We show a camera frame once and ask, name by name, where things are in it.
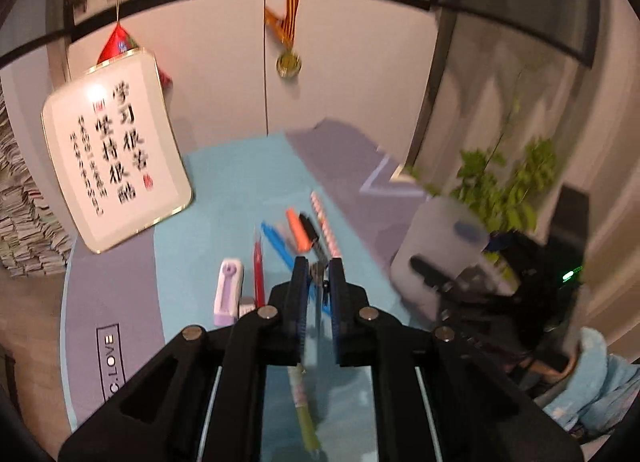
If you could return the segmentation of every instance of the metal screw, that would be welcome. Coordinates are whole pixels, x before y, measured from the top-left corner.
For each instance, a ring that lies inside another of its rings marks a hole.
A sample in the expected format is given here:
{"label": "metal screw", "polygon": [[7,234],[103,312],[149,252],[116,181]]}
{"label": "metal screw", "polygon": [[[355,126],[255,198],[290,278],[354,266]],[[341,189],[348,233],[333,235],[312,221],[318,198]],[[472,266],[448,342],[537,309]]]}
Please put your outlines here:
{"label": "metal screw", "polygon": [[258,309],[258,316],[262,319],[273,319],[278,315],[278,309],[273,305],[267,305]]}
{"label": "metal screw", "polygon": [[189,325],[182,329],[182,337],[187,341],[194,341],[202,336],[202,328],[198,325]]}
{"label": "metal screw", "polygon": [[378,310],[373,307],[363,307],[360,309],[358,314],[360,314],[360,317],[366,321],[373,321],[380,315]]}
{"label": "metal screw", "polygon": [[453,341],[453,338],[456,337],[456,333],[450,327],[438,327],[434,334],[440,341],[445,343]]}

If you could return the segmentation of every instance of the purple desk mat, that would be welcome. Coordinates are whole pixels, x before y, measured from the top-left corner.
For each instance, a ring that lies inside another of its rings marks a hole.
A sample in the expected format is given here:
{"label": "purple desk mat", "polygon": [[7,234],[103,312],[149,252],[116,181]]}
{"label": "purple desk mat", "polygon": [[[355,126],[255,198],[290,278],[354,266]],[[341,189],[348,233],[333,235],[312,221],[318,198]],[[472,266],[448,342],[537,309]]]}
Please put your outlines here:
{"label": "purple desk mat", "polygon": [[[323,121],[312,130],[287,134],[287,140],[373,260],[388,272],[426,200],[424,192],[412,184],[389,182],[398,163],[352,126]],[[153,233],[146,230],[100,255],[81,240],[76,243],[61,332],[63,385],[73,429],[164,346]]]}

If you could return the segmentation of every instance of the black marker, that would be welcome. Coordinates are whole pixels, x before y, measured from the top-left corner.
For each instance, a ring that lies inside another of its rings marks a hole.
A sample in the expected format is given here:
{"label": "black marker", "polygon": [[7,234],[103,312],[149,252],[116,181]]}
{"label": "black marker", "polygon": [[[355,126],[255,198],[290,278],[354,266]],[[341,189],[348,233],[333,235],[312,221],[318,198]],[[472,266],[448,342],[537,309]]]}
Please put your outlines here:
{"label": "black marker", "polygon": [[311,246],[318,257],[318,260],[326,267],[329,265],[329,258],[324,253],[322,245],[320,245],[320,236],[318,235],[311,218],[309,218],[307,214],[300,213],[300,223],[302,224],[302,228],[305,230],[306,236],[311,240]]}

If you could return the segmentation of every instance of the hanging plaque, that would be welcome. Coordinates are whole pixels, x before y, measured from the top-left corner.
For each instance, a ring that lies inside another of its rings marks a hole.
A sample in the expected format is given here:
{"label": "hanging plaque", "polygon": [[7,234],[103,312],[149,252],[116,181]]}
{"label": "hanging plaque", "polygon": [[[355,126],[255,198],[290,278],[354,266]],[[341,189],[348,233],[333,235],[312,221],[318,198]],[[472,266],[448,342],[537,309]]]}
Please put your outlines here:
{"label": "hanging plaque", "polygon": [[47,99],[42,124],[66,205],[93,252],[190,203],[151,54],[129,51],[66,84]]}

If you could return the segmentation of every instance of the gold medal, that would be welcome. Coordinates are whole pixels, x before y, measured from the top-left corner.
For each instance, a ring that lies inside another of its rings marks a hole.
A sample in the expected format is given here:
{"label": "gold medal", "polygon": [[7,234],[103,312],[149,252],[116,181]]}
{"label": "gold medal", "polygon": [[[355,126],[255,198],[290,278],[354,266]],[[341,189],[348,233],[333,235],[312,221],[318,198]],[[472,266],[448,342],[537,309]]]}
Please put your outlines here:
{"label": "gold medal", "polygon": [[276,61],[276,70],[283,79],[296,77],[302,68],[300,56],[292,50],[296,33],[297,12],[298,0],[287,0],[287,13],[282,19],[278,18],[268,7],[264,8],[264,23],[271,28],[274,36],[286,49]]}
{"label": "gold medal", "polygon": [[302,60],[295,52],[286,50],[276,61],[276,70],[283,79],[291,79],[300,73]]}

